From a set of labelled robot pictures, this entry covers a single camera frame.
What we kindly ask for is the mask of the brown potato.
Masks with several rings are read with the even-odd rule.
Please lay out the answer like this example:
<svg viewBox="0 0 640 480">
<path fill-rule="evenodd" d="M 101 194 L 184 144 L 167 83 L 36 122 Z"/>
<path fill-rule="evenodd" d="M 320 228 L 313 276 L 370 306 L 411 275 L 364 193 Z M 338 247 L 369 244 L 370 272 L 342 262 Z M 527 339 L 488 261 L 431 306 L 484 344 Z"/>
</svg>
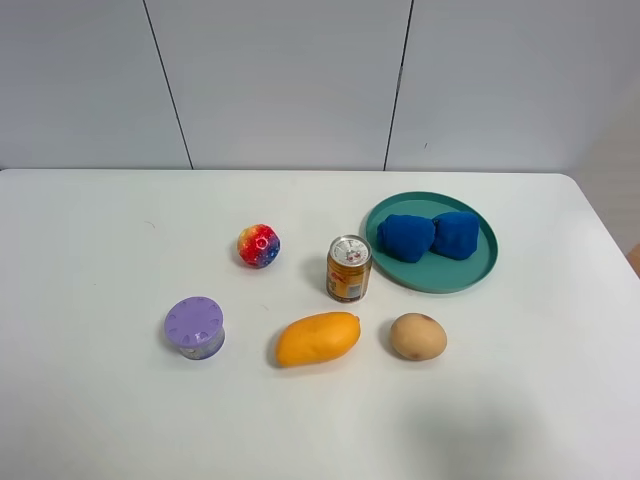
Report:
<svg viewBox="0 0 640 480">
<path fill-rule="evenodd" d="M 420 313 L 407 313 L 393 322 L 390 343 L 405 359 L 425 361 L 441 355 L 448 339 L 444 328 L 433 318 Z"/>
</svg>

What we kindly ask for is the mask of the orange drink can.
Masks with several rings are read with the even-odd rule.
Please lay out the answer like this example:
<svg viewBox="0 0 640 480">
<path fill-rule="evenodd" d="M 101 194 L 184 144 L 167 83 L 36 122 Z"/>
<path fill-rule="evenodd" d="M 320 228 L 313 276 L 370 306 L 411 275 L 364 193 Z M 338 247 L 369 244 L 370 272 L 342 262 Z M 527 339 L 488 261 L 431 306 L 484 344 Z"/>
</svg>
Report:
<svg viewBox="0 0 640 480">
<path fill-rule="evenodd" d="M 365 239 L 357 235 L 337 237 L 327 253 L 327 293 L 342 303 L 361 300 L 367 292 L 371 265 L 372 249 Z"/>
</svg>

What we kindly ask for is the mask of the rainbow bumpy ball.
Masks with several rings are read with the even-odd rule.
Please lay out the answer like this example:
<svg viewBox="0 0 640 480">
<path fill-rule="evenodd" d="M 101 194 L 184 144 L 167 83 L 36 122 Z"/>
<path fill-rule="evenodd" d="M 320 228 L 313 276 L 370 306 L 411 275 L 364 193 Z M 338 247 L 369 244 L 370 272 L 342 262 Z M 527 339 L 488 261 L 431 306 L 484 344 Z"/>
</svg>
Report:
<svg viewBox="0 0 640 480">
<path fill-rule="evenodd" d="M 236 242 L 240 258 L 250 267 L 257 269 L 269 266 L 278 256 L 280 246 L 276 232 L 265 224 L 245 228 Z"/>
</svg>

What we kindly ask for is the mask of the blue bean bag left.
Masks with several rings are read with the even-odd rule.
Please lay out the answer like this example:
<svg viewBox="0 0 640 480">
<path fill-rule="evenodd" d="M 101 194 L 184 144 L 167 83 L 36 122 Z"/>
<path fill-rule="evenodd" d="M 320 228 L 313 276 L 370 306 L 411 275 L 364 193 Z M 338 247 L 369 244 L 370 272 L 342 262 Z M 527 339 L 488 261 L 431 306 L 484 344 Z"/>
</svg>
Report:
<svg viewBox="0 0 640 480">
<path fill-rule="evenodd" d="M 389 215 L 377 226 L 377 245 L 386 255 L 405 263 L 417 263 L 430 250 L 435 225 L 429 218 Z"/>
</svg>

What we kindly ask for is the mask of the blue bean bag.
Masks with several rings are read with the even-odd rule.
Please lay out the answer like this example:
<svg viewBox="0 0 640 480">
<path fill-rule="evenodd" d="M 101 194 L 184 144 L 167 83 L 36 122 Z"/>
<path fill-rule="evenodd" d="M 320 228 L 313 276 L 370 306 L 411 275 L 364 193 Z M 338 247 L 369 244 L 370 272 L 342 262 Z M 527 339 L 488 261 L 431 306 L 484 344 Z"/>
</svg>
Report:
<svg viewBox="0 0 640 480">
<path fill-rule="evenodd" d="M 377 226 L 377 245 L 386 255 L 405 263 L 417 263 L 430 250 L 435 225 L 429 218 L 389 215 Z"/>
<path fill-rule="evenodd" d="M 471 212 L 446 212 L 432 219 L 435 227 L 430 251 L 454 260 L 466 260 L 475 253 L 479 220 Z"/>
</svg>

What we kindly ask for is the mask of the yellow mango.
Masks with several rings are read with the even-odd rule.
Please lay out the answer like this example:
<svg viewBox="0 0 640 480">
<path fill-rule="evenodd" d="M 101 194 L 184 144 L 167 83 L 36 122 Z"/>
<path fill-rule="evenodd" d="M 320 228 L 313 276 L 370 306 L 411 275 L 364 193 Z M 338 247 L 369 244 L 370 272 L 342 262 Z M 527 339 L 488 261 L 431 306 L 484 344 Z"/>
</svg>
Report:
<svg viewBox="0 0 640 480">
<path fill-rule="evenodd" d="M 333 361 L 347 354 L 360 335 L 360 319 L 349 312 L 308 316 L 282 331 L 275 345 L 275 360 L 283 368 Z"/>
</svg>

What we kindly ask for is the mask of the teal round plate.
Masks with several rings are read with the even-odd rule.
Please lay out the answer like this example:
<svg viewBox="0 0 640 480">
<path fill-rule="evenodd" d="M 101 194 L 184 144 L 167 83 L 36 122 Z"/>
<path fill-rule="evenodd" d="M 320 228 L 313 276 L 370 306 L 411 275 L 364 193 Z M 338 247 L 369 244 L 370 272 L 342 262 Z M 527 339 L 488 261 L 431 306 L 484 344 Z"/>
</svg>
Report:
<svg viewBox="0 0 640 480">
<path fill-rule="evenodd" d="M 490 224 L 479 217 L 478 246 L 466 260 L 449 259 L 427 252 L 416 263 L 396 260 L 377 246 L 378 225 L 392 214 L 433 218 L 446 212 L 470 212 L 474 209 L 453 197 L 435 192 L 412 191 L 393 195 L 370 211 L 363 234 L 372 248 L 379 270 L 400 285 L 425 293 L 448 294 L 465 290 L 483 280 L 498 259 L 498 241 Z"/>
</svg>

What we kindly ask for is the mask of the blue bean bag right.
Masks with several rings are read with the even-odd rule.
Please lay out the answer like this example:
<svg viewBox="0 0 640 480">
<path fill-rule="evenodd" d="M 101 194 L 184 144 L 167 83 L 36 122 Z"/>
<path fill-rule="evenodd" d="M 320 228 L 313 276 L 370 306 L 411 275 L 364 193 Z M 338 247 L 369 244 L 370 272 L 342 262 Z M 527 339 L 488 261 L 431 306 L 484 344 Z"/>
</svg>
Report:
<svg viewBox="0 0 640 480">
<path fill-rule="evenodd" d="M 454 260 L 466 260 L 475 253 L 479 220 L 471 212 L 446 212 L 432 219 L 435 227 L 430 251 Z"/>
</svg>

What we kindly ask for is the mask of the purple lidded jar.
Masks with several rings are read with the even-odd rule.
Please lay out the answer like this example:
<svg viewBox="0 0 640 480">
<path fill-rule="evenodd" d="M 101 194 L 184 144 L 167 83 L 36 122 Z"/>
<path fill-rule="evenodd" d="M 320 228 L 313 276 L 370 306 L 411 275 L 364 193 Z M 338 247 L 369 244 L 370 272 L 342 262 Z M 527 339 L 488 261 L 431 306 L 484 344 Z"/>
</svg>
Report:
<svg viewBox="0 0 640 480">
<path fill-rule="evenodd" d="M 224 344 L 223 320 L 223 312 L 214 300 L 202 296 L 185 298 L 167 313 L 164 337 L 185 358 L 204 360 Z"/>
</svg>

